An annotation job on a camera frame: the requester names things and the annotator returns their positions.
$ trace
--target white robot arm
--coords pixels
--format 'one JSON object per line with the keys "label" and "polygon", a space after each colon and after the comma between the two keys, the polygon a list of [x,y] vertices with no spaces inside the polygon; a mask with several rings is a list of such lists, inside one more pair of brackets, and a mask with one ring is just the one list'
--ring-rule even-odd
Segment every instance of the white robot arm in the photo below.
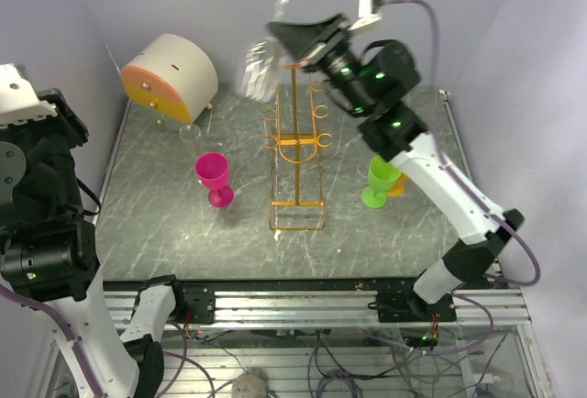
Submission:
{"label": "white robot arm", "polygon": [[[480,279],[524,218],[505,212],[485,196],[435,145],[427,125],[402,101],[420,81],[407,47],[397,40],[372,42],[360,58],[350,50],[353,34],[381,19],[383,0],[360,0],[360,18],[353,25],[342,14],[313,24],[270,22],[267,29],[298,66],[322,72],[346,103],[332,101],[354,117],[369,147],[405,172],[447,216],[459,242],[413,286],[412,309],[426,310],[451,290]],[[368,61],[363,56],[378,50]],[[486,210],[481,210],[478,198]]]}
{"label": "white robot arm", "polygon": [[36,93],[22,67],[0,65],[0,272],[47,323],[80,397],[153,397],[163,328],[183,293],[173,277],[146,282],[118,336],[71,156],[86,140],[58,90]]}

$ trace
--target cable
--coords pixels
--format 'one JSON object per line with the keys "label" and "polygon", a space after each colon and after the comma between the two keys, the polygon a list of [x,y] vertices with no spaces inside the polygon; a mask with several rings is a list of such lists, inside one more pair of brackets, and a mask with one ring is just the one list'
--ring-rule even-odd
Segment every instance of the cable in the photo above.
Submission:
{"label": "cable", "polygon": [[320,398],[325,388],[333,381],[344,383],[349,389],[351,398],[363,398],[363,390],[355,382],[352,376],[340,369],[333,369],[327,373],[326,377],[320,379],[318,387],[316,388],[316,398]]}
{"label": "cable", "polygon": [[441,375],[440,367],[438,366],[438,362],[437,362],[437,358],[433,357],[432,362],[434,363],[434,366],[437,368],[437,377],[434,381],[432,381],[432,392],[431,392],[430,398],[434,398],[434,388],[437,385],[437,382],[440,381],[440,375]]}
{"label": "cable", "polygon": [[493,333],[493,328],[494,328],[493,316],[485,306],[483,306],[482,304],[480,304],[476,300],[470,299],[469,297],[466,297],[462,294],[457,294],[454,292],[452,293],[452,296],[456,297],[458,299],[464,300],[465,302],[468,302],[470,304],[474,304],[475,306],[477,306],[479,309],[481,309],[487,315],[487,319],[489,320],[489,326],[487,328],[487,331],[484,334],[482,334],[482,337],[477,340],[473,340],[467,346],[463,346],[462,348],[446,349],[446,350],[422,350],[419,348],[409,347],[403,342],[391,340],[389,338],[372,336],[372,335],[367,335],[367,334],[365,334],[363,336],[367,337],[367,338],[372,338],[374,340],[379,340],[387,345],[407,349],[409,352],[413,352],[415,354],[427,356],[427,357],[437,357],[439,355],[458,354],[459,352],[469,351],[473,348],[477,348],[478,346],[480,346],[483,343],[483,341],[485,341]]}
{"label": "cable", "polygon": [[452,396],[458,395],[459,393],[464,392],[467,389],[470,389],[471,387],[475,388],[475,390],[473,391],[473,395],[471,396],[471,398],[474,398],[475,394],[477,393],[477,387],[481,384],[481,382],[483,381],[483,378],[485,378],[485,374],[487,373],[489,366],[492,364],[493,357],[495,357],[495,354],[500,349],[500,347],[503,345],[503,343],[505,342],[505,339],[507,338],[508,335],[509,334],[505,334],[502,337],[502,339],[499,340],[499,343],[497,343],[497,345],[495,346],[495,349],[493,350],[492,355],[489,357],[489,359],[487,360],[487,363],[485,364],[485,367],[483,368],[483,372],[481,374],[481,377],[479,377],[479,380],[475,384],[472,384],[471,386],[463,387],[462,389],[454,392],[453,394],[447,396],[447,398],[451,398]]}
{"label": "cable", "polygon": [[245,372],[245,373],[248,373],[248,371],[247,371],[245,368],[243,368],[242,364],[240,364],[240,360],[238,359],[238,357],[237,357],[235,354],[233,354],[233,353],[231,353],[231,352],[228,352],[228,350],[227,350],[227,349],[224,349],[224,348],[222,348],[222,347],[220,347],[220,346],[213,345],[213,344],[212,344],[212,343],[210,343],[209,341],[205,341],[205,340],[203,340],[203,339],[201,339],[201,338],[198,338],[198,337],[196,337],[195,339],[196,339],[196,340],[198,340],[198,341],[200,341],[200,342],[202,342],[202,343],[205,343],[206,345],[210,345],[212,348],[217,348],[217,349],[222,349],[222,350],[224,350],[224,351],[225,351],[225,352],[226,352],[226,353],[227,353],[227,354],[228,354],[230,357],[232,357],[233,359],[235,359],[235,360],[237,361],[237,363],[238,363],[238,366],[239,366],[239,367],[242,369],[242,371],[243,371],[243,372]]}
{"label": "cable", "polygon": [[172,378],[169,380],[169,382],[167,383],[167,385],[163,388],[163,390],[161,392],[159,392],[159,393],[157,393],[157,395],[155,395],[156,398],[161,398],[175,384],[175,382],[177,381],[177,379],[180,376],[180,373],[182,373],[183,365],[185,364],[185,360],[187,359],[187,337],[185,336],[185,333],[183,332],[183,329],[182,329],[181,326],[179,326],[175,322],[171,322],[171,325],[173,325],[174,327],[176,327],[177,330],[180,331],[180,335],[182,336],[182,341],[183,341],[183,358],[180,361],[180,365],[177,368],[177,371],[173,374]]}
{"label": "cable", "polygon": [[327,344],[323,340],[318,339],[318,343],[316,344],[316,352],[314,354],[314,363],[316,365],[316,368],[318,369],[318,372],[320,372],[320,374],[323,377],[326,376],[326,374],[318,366],[318,360],[317,360],[317,354],[318,354],[318,350],[320,349],[320,346],[324,347],[324,349],[327,351],[327,353],[330,356],[330,358],[334,361],[334,363],[337,365],[337,367],[340,370],[346,372],[348,375],[350,375],[355,380],[370,381],[370,380],[378,380],[380,378],[392,378],[393,375],[387,375],[387,374],[389,372],[393,372],[394,370],[399,370],[399,367],[396,365],[396,366],[394,366],[394,367],[392,367],[390,369],[384,370],[384,371],[382,371],[380,373],[377,373],[375,375],[365,375],[365,374],[358,374],[358,373],[349,372],[346,368],[344,368],[338,362],[338,360],[335,358],[334,354],[330,351],[330,348],[327,346]]}
{"label": "cable", "polygon": [[[437,69],[438,69],[438,52],[439,52],[439,31],[438,31],[438,19],[434,8],[425,0],[386,0],[385,4],[387,5],[398,5],[398,4],[417,4],[422,6],[426,13],[428,14],[428,18],[430,21],[430,28],[432,33],[432,57],[430,61],[430,84],[434,87],[436,85],[437,80]],[[430,133],[432,134],[432,139],[434,140],[434,147],[438,155],[438,159],[440,160],[440,164],[444,167],[444,170],[447,171],[449,176],[452,180],[465,192],[470,199],[477,205],[481,210],[490,217],[497,225],[503,228],[515,241],[520,244],[520,247],[524,250],[530,261],[532,262],[532,266],[534,267],[534,277],[530,281],[515,281],[512,279],[507,279],[505,277],[500,276],[493,276],[492,274],[485,274],[485,277],[488,279],[492,279],[498,282],[507,282],[519,286],[532,286],[540,280],[541,277],[541,269],[540,264],[538,263],[537,257],[532,251],[532,249],[526,244],[526,242],[522,239],[522,237],[507,224],[503,219],[501,219],[498,215],[493,214],[491,209],[487,206],[487,204],[469,187],[467,183],[465,183],[459,175],[449,167],[447,157],[440,146],[440,137],[437,128],[437,107],[434,105],[431,108],[430,114]]]}
{"label": "cable", "polygon": [[[483,355],[483,351],[482,350],[479,350],[477,352],[480,355]],[[469,357],[469,355],[471,355],[471,354],[468,354],[464,358],[458,359],[457,361],[453,361],[452,359],[447,359],[446,357],[442,357],[442,356],[435,357],[435,359],[442,359],[443,361],[446,361],[448,364],[450,364],[450,366],[447,368],[447,370],[449,370],[451,368],[456,368],[456,369],[459,369],[460,370],[459,362],[460,361],[463,361],[464,359],[466,359],[467,357]]]}
{"label": "cable", "polygon": [[93,211],[91,211],[91,210],[86,210],[86,209],[84,209],[84,210],[83,210],[83,214],[84,214],[85,216],[98,216],[98,215],[100,214],[100,212],[102,211],[102,203],[100,202],[100,198],[98,198],[98,197],[95,195],[95,193],[94,193],[94,192],[92,192],[92,190],[91,190],[91,189],[90,189],[90,188],[89,188],[87,185],[85,185],[85,184],[83,183],[83,181],[82,181],[82,180],[80,180],[79,178],[77,179],[77,185],[80,187],[80,189],[82,189],[82,190],[83,190],[83,192],[84,192],[85,194],[87,194],[87,195],[88,195],[88,197],[89,197],[89,198],[90,198],[92,201],[94,201],[94,203],[95,203],[96,207],[98,207],[98,209],[97,209],[95,212],[93,212]]}
{"label": "cable", "polygon": [[228,385],[230,385],[232,383],[233,383],[233,380],[228,380],[227,382],[222,384],[218,389],[213,390],[212,393],[210,393],[206,398],[213,398],[214,396],[216,396],[216,394],[218,392],[220,392],[222,389],[224,389],[225,387],[227,387]]}
{"label": "cable", "polygon": [[85,381],[88,383],[88,386],[92,390],[94,396],[104,396],[104,391],[100,386],[100,382],[98,381],[95,375],[95,372],[92,368],[92,365],[90,364],[90,361],[88,360],[88,358],[85,355],[85,352],[83,352],[82,347],[80,346],[80,342],[73,333],[72,329],[67,324],[67,321],[59,313],[59,311],[48,306],[47,304],[37,302],[36,300],[28,299],[23,295],[17,294],[14,291],[9,290],[2,284],[0,284],[0,295],[10,302],[27,306],[33,310],[39,310],[48,315],[55,322],[57,327],[61,330],[61,332],[65,336],[65,340],[71,343],[73,355],[75,356],[75,359],[80,365],[80,369],[85,378]]}
{"label": "cable", "polygon": [[316,345],[314,347],[314,351],[310,354],[310,359],[308,360],[308,369],[306,372],[306,379],[308,381],[308,392],[310,393],[310,397],[311,398],[315,398],[314,397],[314,392],[312,391],[312,383],[310,382],[310,370],[312,369],[312,357],[314,357],[316,355],[318,351],[318,345]]}
{"label": "cable", "polygon": [[198,368],[203,374],[204,376],[208,379],[208,382],[210,383],[210,390],[212,391],[212,393],[210,394],[210,396],[212,398],[216,397],[216,391],[214,389],[214,382],[212,380],[212,377],[210,376],[210,374],[208,373],[208,371],[205,369],[204,366],[202,366],[200,363],[198,363],[197,361],[194,361],[193,359],[190,359],[189,357],[184,357],[183,355],[180,354],[176,354],[174,352],[168,352],[166,350],[163,351],[163,355],[165,357],[174,357],[175,359],[182,359],[190,364],[193,364],[196,368]]}
{"label": "cable", "polygon": [[[402,361],[403,361],[403,362],[405,362],[405,355],[403,355],[403,356],[402,356]],[[440,372],[438,372],[438,373],[437,373],[437,375],[436,375],[436,376],[434,376],[434,377],[432,378],[432,381],[429,381],[429,380],[425,380],[425,379],[424,379],[424,378],[423,378],[423,377],[420,375],[420,371],[419,371],[419,370],[418,370],[418,373],[413,373],[413,372],[410,370],[410,367],[409,367],[409,365],[405,365],[405,370],[407,371],[407,374],[410,376],[410,378],[415,378],[416,380],[418,380],[419,382],[422,382],[423,384],[430,384],[430,385],[432,385],[432,384],[435,384],[435,383],[437,383],[437,382],[438,382],[438,376],[440,375]]]}
{"label": "cable", "polygon": [[205,341],[206,343],[210,343],[211,341],[218,340],[219,338],[225,336],[226,334],[230,334],[231,332],[234,332],[234,331],[233,330],[224,331],[224,332],[218,334],[216,337],[212,337],[210,339],[206,339],[205,337],[202,337],[201,340]]}
{"label": "cable", "polygon": [[[395,348],[391,348],[391,351],[392,351],[393,363],[395,364],[395,366],[399,366],[400,362],[396,358]],[[404,372],[400,368],[398,368],[397,371],[400,374],[400,376],[402,377],[402,380],[404,380],[405,385],[407,386],[408,390],[411,393],[416,394],[417,392],[414,390],[414,386],[412,385],[412,382],[405,376]]]}

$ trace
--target purple cable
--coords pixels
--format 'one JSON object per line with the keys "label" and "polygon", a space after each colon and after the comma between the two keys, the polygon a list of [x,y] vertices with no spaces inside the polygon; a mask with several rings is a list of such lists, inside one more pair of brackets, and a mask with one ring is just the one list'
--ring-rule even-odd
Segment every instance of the purple cable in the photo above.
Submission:
{"label": "purple cable", "polygon": [[[422,6],[427,14],[428,18],[430,19],[430,28],[432,32],[432,58],[430,61],[430,84],[434,87],[436,85],[437,80],[437,68],[438,68],[438,52],[440,48],[440,33],[438,30],[438,19],[434,8],[425,0],[386,0],[385,4],[387,5],[397,5],[397,4],[417,4]],[[541,276],[541,269],[540,264],[538,263],[538,259],[532,249],[526,244],[526,242],[520,237],[520,235],[509,226],[503,219],[501,219],[498,215],[492,214],[491,209],[483,202],[483,200],[465,183],[459,175],[452,170],[451,167],[448,166],[447,157],[440,146],[440,137],[438,135],[438,128],[437,128],[437,107],[436,107],[436,95],[435,95],[435,103],[432,106],[430,112],[430,133],[432,134],[432,139],[434,140],[434,147],[437,152],[438,158],[440,159],[440,164],[444,167],[447,171],[449,176],[452,180],[465,192],[470,199],[472,199],[479,208],[486,215],[488,215],[497,225],[503,228],[515,241],[520,244],[520,247],[524,250],[526,255],[529,257],[530,261],[532,262],[532,266],[534,267],[534,277],[530,281],[514,281],[512,279],[507,279],[505,277],[494,276],[492,274],[485,274],[485,277],[488,279],[497,280],[499,282],[507,282],[514,285],[519,286],[532,286],[540,280]]]}
{"label": "purple cable", "polygon": [[0,295],[4,297],[6,300],[10,302],[14,302],[16,304],[21,304],[23,306],[27,306],[31,309],[37,309],[49,317],[53,319],[55,324],[59,327],[65,339],[69,342],[72,341],[72,352],[77,359],[78,364],[80,365],[80,369],[82,370],[82,374],[85,377],[88,386],[92,390],[92,393],[95,397],[100,398],[104,396],[104,392],[102,391],[102,387],[98,382],[98,379],[95,376],[94,370],[90,365],[88,358],[83,352],[82,347],[80,346],[79,342],[77,341],[77,337],[73,333],[72,329],[69,327],[63,316],[54,308],[51,308],[47,304],[43,304],[41,302],[37,302],[33,299],[28,299],[27,297],[17,294],[12,290],[9,290],[4,285],[0,284]]}
{"label": "purple cable", "polygon": [[216,391],[214,390],[214,381],[212,380],[212,377],[210,376],[210,374],[208,373],[208,371],[205,369],[204,366],[202,366],[200,363],[198,363],[197,361],[194,361],[193,359],[190,359],[189,357],[185,357],[183,355],[180,354],[176,354],[174,352],[168,352],[166,350],[163,351],[163,355],[165,357],[174,357],[176,359],[182,359],[190,364],[193,364],[196,368],[198,368],[204,375],[205,377],[208,379],[208,382],[210,383],[210,390],[212,391],[212,393],[210,394],[210,396],[212,398],[216,398]]}
{"label": "purple cable", "polygon": [[216,395],[216,393],[220,392],[222,389],[224,389],[225,387],[229,386],[233,382],[234,381],[232,381],[232,380],[228,380],[227,382],[225,382],[224,384],[222,384],[218,389],[212,390],[212,393],[210,393],[206,398],[212,398],[213,396]]}
{"label": "purple cable", "polygon": [[322,393],[326,387],[333,381],[340,381],[343,382],[347,388],[349,389],[349,393],[351,398],[362,398],[363,391],[360,389],[359,385],[355,382],[355,379],[349,375],[348,372],[345,372],[342,369],[333,369],[327,372],[326,377],[322,377],[318,382],[318,387],[316,388],[316,398],[321,398]]}
{"label": "purple cable", "polygon": [[175,384],[175,382],[179,378],[180,374],[182,373],[183,365],[185,364],[185,360],[187,359],[187,337],[185,336],[185,333],[183,332],[182,327],[179,326],[177,323],[170,322],[170,325],[173,325],[178,331],[180,331],[180,334],[182,336],[182,341],[183,341],[183,358],[182,358],[182,361],[180,361],[180,365],[177,368],[177,371],[172,376],[172,378],[169,380],[169,382],[167,383],[167,385],[163,388],[163,390],[161,392],[159,392],[159,393],[157,393],[157,395],[155,395],[156,398],[161,398]]}

